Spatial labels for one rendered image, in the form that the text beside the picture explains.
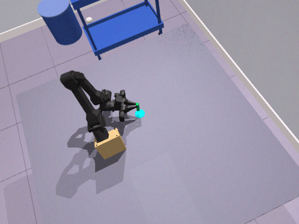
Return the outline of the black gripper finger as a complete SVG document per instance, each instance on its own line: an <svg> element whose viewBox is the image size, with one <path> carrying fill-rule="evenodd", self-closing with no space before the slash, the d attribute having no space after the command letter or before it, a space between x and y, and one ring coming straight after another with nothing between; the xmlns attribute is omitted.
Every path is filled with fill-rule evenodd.
<svg viewBox="0 0 299 224"><path fill-rule="evenodd" d="M136 103L135 103L135 102L132 102L132 101L130 101L130 100L128 100L128 99L126 99L126 97L125 97L125 104L126 104L126 106L130 106L130 105L136 105Z"/></svg>
<svg viewBox="0 0 299 224"><path fill-rule="evenodd" d="M125 105L125 114L133 109L137 108L137 106L126 106Z"/></svg>

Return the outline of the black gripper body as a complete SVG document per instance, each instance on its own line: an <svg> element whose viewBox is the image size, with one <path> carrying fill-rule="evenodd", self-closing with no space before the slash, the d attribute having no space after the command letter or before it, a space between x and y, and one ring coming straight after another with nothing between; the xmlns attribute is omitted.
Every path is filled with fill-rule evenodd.
<svg viewBox="0 0 299 224"><path fill-rule="evenodd" d="M112 107L112 104L114 104L113 100L110 101L109 108L110 108L110 111L113 111L113 112L115 110L119 110L120 111L119 112L119 119L120 119L121 122L124 122L125 121L125 117L124 117L125 107L124 107L124 104L125 104L125 97L126 97L125 90L120 91L120 96L122 96L120 109Z"/></svg>

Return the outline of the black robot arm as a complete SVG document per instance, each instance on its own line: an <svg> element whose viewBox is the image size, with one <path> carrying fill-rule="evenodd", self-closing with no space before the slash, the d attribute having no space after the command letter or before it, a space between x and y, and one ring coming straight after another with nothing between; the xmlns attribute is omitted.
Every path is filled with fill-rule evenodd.
<svg viewBox="0 0 299 224"><path fill-rule="evenodd" d="M103 89L102 92L96 90L92 84L85 78L83 73L69 71L60 76L60 82L63 86L73 92L76 99L86 113L88 122L88 131L93 132L97 143L108 139L109 133L105 128L106 122L102 111L110 111L109 103L111 101L111 91ZM90 96L90 100L94 105L99 105L99 109L95 109L90 100L86 96L83 89ZM121 98L120 93L115 93L115 100L112 107L120 109ZM99 125L99 126L97 126ZM94 127L96 126L96 127Z"/></svg>

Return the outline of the cyan circle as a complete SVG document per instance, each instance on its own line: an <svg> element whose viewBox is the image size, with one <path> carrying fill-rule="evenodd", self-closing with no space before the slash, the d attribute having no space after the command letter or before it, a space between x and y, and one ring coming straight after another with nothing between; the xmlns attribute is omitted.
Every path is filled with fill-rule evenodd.
<svg viewBox="0 0 299 224"><path fill-rule="evenodd" d="M135 112L135 116L136 116L137 118L142 118L144 115L145 115L145 112L144 112L144 110L142 110L142 109L140 109L140 111L136 111L136 112Z"/></svg>

